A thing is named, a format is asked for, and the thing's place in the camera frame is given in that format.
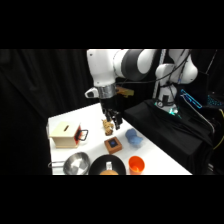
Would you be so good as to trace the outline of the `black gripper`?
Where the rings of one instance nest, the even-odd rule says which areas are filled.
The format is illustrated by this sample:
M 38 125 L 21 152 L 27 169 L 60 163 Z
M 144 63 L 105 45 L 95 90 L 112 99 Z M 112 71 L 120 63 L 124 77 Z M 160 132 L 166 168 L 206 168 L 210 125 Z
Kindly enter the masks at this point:
M 101 99 L 100 104 L 101 104 L 102 112 L 106 116 L 107 122 L 111 122 L 112 121 L 112 116 L 117 111 L 116 97 Z M 122 116 L 120 114 L 115 116 L 114 123 L 115 123 L 116 130 L 119 130 L 120 125 L 122 124 Z

